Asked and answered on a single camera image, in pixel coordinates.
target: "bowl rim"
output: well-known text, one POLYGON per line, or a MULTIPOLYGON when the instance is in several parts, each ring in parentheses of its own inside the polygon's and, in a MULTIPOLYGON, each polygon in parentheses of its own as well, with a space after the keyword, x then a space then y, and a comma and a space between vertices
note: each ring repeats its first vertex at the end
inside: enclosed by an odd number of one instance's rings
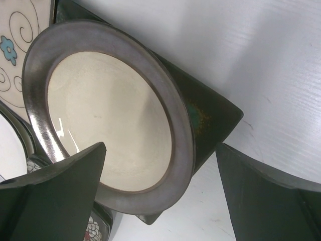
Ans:
POLYGON ((50 119, 48 85, 57 65, 78 52, 113 56, 138 72, 160 100, 169 120, 172 155, 162 179, 138 192, 99 184, 95 200, 113 210, 150 215, 174 205, 186 191, 195 164, 195 140, 184 100, 170 74, 155 55, 137 40, 105 23, 73 20, 50 26, 31 44, 25 57, 22 89, 34 132, 54 163, 69 157, 50 119))

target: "spiral pattern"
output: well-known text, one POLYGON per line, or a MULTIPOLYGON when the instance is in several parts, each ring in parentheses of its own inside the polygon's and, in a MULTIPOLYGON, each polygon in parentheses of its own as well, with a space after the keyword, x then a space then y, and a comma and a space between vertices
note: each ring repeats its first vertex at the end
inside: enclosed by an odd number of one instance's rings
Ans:
POLYGON ((18 48, 26 53, 34 39, 34 31, 28 18, 21 12, 13 12, 10 16, 9 28, 18 48))
POLYGON ((14 84, 15 84, 15 87, 16 87, 17 91, 22 92, 22 80, 21 80, 21 77, 16 76, 14 78, 14 84))
POLYGON ((10 79, 4 69, 0 68, 0 91, 6 92, 11 88, 10 79))

